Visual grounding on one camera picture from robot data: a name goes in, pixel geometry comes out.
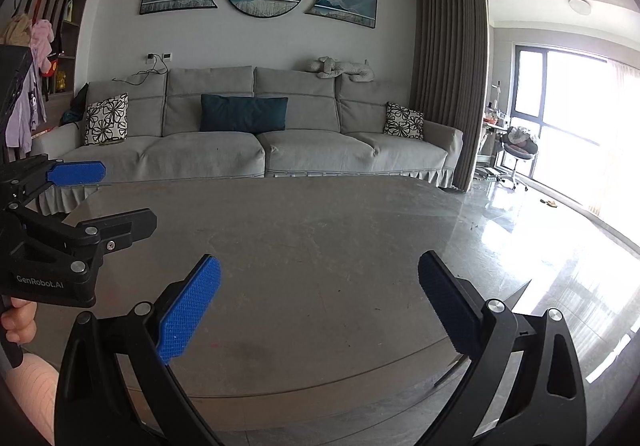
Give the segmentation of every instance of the gray curtain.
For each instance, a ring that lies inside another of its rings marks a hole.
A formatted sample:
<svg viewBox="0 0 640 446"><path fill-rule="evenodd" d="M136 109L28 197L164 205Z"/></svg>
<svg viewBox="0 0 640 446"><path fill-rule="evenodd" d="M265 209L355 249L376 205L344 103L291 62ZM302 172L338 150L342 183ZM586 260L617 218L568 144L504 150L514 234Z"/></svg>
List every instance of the gray curtain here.
<svg viewBox="0 0 640 446"><path fill-rule="evenodd" d="M418 0L411 105L462 131L453 185L471 186L488 79L487 0Z"/></svg>

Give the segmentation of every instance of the stuffed animal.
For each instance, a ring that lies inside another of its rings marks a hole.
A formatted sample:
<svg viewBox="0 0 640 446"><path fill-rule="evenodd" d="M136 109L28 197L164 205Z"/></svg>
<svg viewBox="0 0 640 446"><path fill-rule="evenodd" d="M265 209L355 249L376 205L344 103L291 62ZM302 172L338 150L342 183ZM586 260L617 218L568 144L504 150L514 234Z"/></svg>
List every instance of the stuffed animal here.
<svg viewBox="0 0 640 446"><path fill-rule="evenodd" d="M367 60L365 60L364 64L361 64L336 61L332 58L323 57L309 61L307 70L318 73L318 77L321 79L337 77L340 74L348 74L349 78L354 82L368 82L374 78L373 70Z"/></svg>

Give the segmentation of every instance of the black and white floral pillow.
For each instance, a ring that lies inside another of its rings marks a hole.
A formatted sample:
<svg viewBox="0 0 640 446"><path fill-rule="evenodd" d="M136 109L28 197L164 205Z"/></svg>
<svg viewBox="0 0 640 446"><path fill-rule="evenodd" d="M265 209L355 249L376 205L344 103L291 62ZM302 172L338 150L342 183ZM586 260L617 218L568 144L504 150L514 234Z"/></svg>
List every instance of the black and white floral pillow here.
<svg viewBox="0 0 640 446"><path fill-rule="evenodd" d="M107 144L127 137L127 102L123 93L86 108L85 144Z"/></svg>
<svg viewBox="0 0 640 446"><path fill-rule="evenodd" d="M408 139L422 139L424 114L392 102L386 103L384 133Z"/></svg>

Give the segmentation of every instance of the throw pillow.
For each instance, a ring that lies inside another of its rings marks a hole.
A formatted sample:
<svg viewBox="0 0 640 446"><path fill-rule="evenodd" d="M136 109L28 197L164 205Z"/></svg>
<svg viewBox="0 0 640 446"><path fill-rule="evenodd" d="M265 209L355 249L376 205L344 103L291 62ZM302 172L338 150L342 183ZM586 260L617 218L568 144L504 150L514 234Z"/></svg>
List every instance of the throw pillow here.
<svg viewBox="0 0 640 446"><path fill-rule="evenodd" d="M386 123L383 133L408 139L422 139L423 126L423 113L392 102L386 103Z"/></svg>
<svg viewBox="0 0 640 446"><path fill-rule="evenodd" d="M129 95L123 93L86 108L85 144L107 144L127 137L127 103Z"/></svg>
<svg viewBox="0 0 640 446"><path fill-rule="evenodd" d="M203 93L200 131L284 130L288 97L225 97Z"/></svg>

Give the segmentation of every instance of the teal pillow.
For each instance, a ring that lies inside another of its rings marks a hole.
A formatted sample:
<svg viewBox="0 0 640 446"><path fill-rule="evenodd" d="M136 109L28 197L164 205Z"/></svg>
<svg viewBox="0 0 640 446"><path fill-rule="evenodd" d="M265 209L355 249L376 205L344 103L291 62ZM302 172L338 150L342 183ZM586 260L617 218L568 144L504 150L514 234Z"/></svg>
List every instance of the teal pillow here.
<svg viewBox="0 0 640 446"><path fill-rule="evenodd" d="M284 130L288 97L225 97L203 93L200 131Z"/></svg>

